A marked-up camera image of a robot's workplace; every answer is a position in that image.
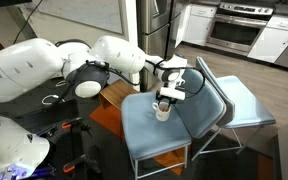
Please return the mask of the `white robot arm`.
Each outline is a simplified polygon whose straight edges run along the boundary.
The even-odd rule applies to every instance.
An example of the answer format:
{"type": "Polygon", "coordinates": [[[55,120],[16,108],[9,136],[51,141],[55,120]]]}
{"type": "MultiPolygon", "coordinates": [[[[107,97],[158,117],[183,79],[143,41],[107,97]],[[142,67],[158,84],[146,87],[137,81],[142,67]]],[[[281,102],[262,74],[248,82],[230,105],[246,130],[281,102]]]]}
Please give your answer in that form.
{"type": "Polygon", "coordinates": [[[174,55],[169,60],[146,54],[136,45],[113,36],[100,37],[93,46],[81,40],[56,44],[42,38],[26,40],[0,51],[0,103],[11,101],[60,73],[74,95],[97,95],[111,70],[134,74],[147,69],[165,85],[159,94],[183,100],[178,87],[187,60],[174,55]]]}

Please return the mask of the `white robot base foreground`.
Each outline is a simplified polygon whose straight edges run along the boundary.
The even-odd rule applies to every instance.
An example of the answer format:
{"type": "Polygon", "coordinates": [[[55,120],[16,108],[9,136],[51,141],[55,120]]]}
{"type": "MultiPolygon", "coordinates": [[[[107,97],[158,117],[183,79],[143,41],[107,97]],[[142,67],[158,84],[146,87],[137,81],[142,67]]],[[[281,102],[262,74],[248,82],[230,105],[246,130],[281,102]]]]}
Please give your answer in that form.
{"type": "Polygon", "coordinates": [[[33,175],[50,151],[50,142],[0,116],[0,180],[23,180],[33,175]]]}

